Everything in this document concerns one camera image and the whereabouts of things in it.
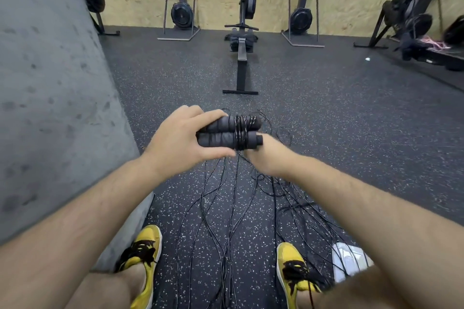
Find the shoe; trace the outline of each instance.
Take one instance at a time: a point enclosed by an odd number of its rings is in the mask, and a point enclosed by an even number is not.
[[[290,243],[282,242],[277,247],[277,276],[285,291],[288,309],[297,309],[297,291],[321,292],[319,286],[311,282],[313,278],[303,257]]]
[[[143,263],[147,272],[145,288],[132,302],[130,309],[150,309],[153,301],[154,269],[161,255],[163,237],[158,226],[148,225],[138,234],[116,263],[116,272],[124,271],[132,265]]]

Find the pink cord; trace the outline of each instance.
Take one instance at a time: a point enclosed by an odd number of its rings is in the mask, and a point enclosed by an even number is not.
[[[427,35],[423,36],[420,41],[423,43],[431,44],[432,46],[429,49],[433,49],[437,52],[445,49],[451,49],[451,47],[448,46],[445,42],[436,42]]]

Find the shoe tongue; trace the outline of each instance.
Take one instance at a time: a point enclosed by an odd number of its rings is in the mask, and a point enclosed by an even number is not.
[[[309,291],[310,286],[308,285],[308,281],[302,280],[297,283],[297,290],[298,291]]]
[[[130,268],[132,265],[138,264],[142,262],[142,260],[139,257],[132,257],[126,263],[124,264],[124,270]]]

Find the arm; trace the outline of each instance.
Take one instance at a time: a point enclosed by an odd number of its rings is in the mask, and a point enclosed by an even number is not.
[[[464,227],[263,136],[263,146],[247,152],[257,169],[304,189],[356,239],[411,306],[462,307]]]
[[[202,148],[195,133],[224,116],[182,106],[130,161],[0,247],[0,308],[63,308],[135,207],[165,179],[207,159],[234,156]]]

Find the forearm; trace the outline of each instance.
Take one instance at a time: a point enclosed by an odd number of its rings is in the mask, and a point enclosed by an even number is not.
[[[0,307],[64,307],[129,214],[157,184],[153,176],[146,178],[144,169],[140,159],[124,164],[0,247]]]
[[[288,179],[354,236],[411,305],[462,305],[463,227],[316,159],[292,161]]]

